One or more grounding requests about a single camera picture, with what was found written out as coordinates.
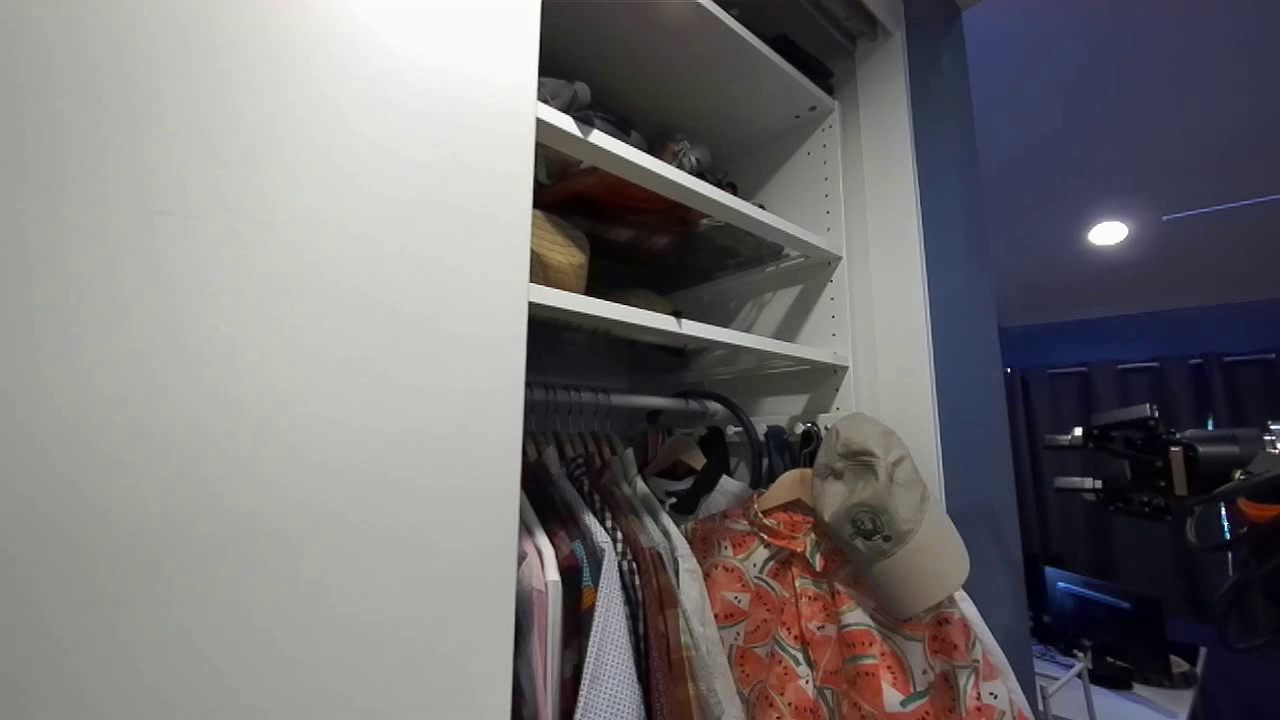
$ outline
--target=orange floral shirt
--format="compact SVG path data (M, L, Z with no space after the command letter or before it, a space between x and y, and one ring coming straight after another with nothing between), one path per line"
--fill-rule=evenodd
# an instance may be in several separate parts
M956 602L875 626L803 504L695 520L720 641L759 720L1030 720L1017 682Z

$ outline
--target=shelf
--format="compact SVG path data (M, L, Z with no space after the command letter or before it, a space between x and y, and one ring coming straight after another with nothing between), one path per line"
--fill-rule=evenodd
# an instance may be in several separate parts
M574 158L574 159L584 159L594 170L604 170L620 182L633 182L657 195L670 195L685 208L695 208L705 214L710 219L723 223L723 227L735 227L754 240L765 240L765 243L777 243L786 248L789 258L802 258L802 261L836 261L836 253L829 248L829 240L820 240L816 231L802 227L802 223L789 223L710 182L695 182L602 127L580 127L574 115L539 104L535 108L535 141Z
M602 108L693 136L727 170L836 111L712 0L545 0L539 74L589 81Z
M649 310L607 303L595 296L578 296L545 286L529 286L529 313L539 322L574 325L584 334L604 334L636 345L731 353L735 360L759 360L759 370L786 371L849 371L836 353L802 347L774 336L754 336L735 327L718 327L699 322L659 315Z

